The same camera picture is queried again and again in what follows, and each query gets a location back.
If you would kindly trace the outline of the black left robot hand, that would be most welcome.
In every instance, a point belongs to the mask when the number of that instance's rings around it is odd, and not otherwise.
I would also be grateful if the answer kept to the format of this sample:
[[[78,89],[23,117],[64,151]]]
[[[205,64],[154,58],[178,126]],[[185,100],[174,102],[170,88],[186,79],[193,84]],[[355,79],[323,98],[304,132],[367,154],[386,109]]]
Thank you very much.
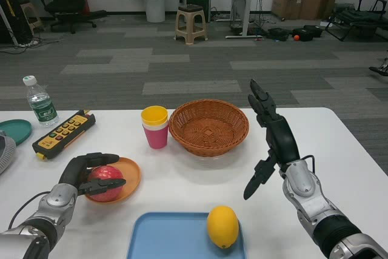
[[[117,189],[126,184],[125,179],[110,178],[102,180],[100,178],[95,178],[91,181],[87,181],[87,177],[91,173],[91,168],[113,164],[118,162],[118,160],[118,155],[101,152],[88,153],[72,158],[64,169],[59,179],[59,184],[65,183],[75,186],[79,196],[97,195],[111,189]]]

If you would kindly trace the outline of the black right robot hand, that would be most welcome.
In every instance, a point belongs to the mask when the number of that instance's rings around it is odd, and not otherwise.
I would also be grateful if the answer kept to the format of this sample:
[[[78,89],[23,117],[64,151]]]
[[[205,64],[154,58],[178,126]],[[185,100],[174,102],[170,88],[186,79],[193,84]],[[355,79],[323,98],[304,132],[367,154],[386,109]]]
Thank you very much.
[[[266,129],[269,156],[255,166],[255,173],[244,190],[245,200],[248,200],[260,185],[266,184],[274,173],[275,166],[285,170],[287,163],[300,159],[291,128],[285,117],[276,112],[276,104],[270,94],[263,90],[254,79],[250,80],[250,89],[252,93],[248,96],[249,104],[256,113],[259,125]]]

